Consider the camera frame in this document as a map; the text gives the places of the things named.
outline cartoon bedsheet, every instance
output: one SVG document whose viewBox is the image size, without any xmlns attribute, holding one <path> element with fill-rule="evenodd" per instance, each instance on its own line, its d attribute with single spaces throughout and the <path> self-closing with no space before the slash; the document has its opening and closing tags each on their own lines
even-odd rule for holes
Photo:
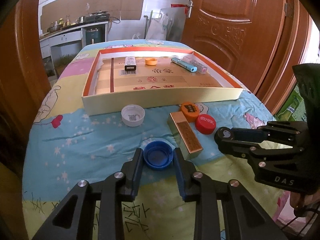
<svg viewBox="0 0 320 240">
<path fill-rule="evenodd" d="M 187 48 L 181 43 L 167 41 L 112 41 L 86 46 L 68 65 L 44 99 L 30 132 L 22 200 L 30 239 L 79 180 L 104 180 L 119 171 L 137 147 L 144 148 L 153 140 L 176 146 L 166 121 L 170 112 L 178 111 L 178 106 L 146 109 L 144 123 L 135 128 L 125 126 L 120 113 L 89 117 L 84 111 L 81 93 L 98 50 L 128 46 Z M 265 106 L 248 91 L 243 91 L 236 101 L 198 105 L 202 113 L 215 118 L 217 127 L 255 129 L 273 120 Z M 197 168 L 216 180 L 238 179 L 270 216 L 277 216 L 283 191 L 256 183 L 246 160 L 224 156 L 213 135 L 199 133 L 193 123 L 191 127 L 204 148 L 199 157 L 192 160 Z M 194 217 L 195 203 L 182 201 L 173 167 L 165 171 L 144 167 L 136 200 L 123 203 L 125 239 L 191 240 Z M 97 239 L 98 219 L 99 203 L 93 239 Z"/>
</svg>

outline orange lid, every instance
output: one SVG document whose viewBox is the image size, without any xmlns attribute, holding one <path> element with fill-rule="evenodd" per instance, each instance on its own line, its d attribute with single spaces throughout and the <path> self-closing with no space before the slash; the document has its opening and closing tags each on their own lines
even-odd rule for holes
<svg viewBox="0 0 320 240">
<path fill-rule="evenodd" d="M 155 58 L 147 57 L 145 58 L 146 65 L 154 66 L 157 65 L 157 60 Z"/>
<path fill-rule="evenodd" d="M 183 103 L 180 111 L 184 114 L 188 122 L 195 122 L 200 114 L 198 106 L 191 102 Z"/>
</svg>

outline door hinge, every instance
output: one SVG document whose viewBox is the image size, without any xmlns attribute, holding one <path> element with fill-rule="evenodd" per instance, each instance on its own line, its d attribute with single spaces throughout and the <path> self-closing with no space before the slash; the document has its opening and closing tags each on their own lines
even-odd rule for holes
<svg viewBox="0 0 320 240">
<path fill-rule="evenodd" d="M 293 19 L 294 7 L 287 2 L 284 4 L 284 16 Z"/>
<path fill-rule="evenodd" d="M 288 3 L 284 4 L 284 16 L 287 16 Z"/>
</svg>

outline blue bottle cap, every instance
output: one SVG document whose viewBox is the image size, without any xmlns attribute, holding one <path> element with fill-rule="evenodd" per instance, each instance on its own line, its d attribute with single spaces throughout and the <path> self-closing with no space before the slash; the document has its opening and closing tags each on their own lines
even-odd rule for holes
<svg viewBox="0 0 320 240">
<path fill-rule="evenodd" d="M 165 142 L 153 141 L 143 150 L 143 159 L 150 168 L 161 171 L 172 162 L 172 148 Z"/>
</svg>

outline white bottle cap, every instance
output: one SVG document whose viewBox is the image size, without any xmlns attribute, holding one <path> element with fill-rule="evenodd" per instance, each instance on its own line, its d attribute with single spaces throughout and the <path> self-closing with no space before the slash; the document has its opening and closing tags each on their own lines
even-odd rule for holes
<svg viewBox="0 0 320 240">
<path fill-rule="evenodd" d="M 136 127 L 143 123 L 145 111 L 141 106 L 127 105 L 121 110 L 122 122 L 130 127 Z"/>
</svg>

